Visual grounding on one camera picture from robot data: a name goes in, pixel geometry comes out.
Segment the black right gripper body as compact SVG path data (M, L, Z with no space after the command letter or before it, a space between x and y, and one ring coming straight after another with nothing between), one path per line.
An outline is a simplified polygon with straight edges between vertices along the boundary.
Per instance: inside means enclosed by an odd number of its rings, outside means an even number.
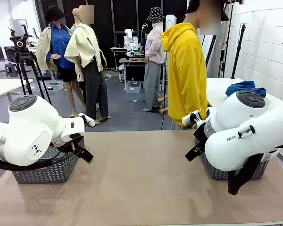
M195 146L197 151L204 151L207 136L204 131L205 123L201 124L194 132Z

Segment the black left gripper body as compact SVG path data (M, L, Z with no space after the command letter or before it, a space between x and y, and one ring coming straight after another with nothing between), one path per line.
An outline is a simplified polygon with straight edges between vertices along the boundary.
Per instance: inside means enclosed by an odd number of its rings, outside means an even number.
M68 152L74 154L83 154L84 153L84 138L73 139L68 142Z

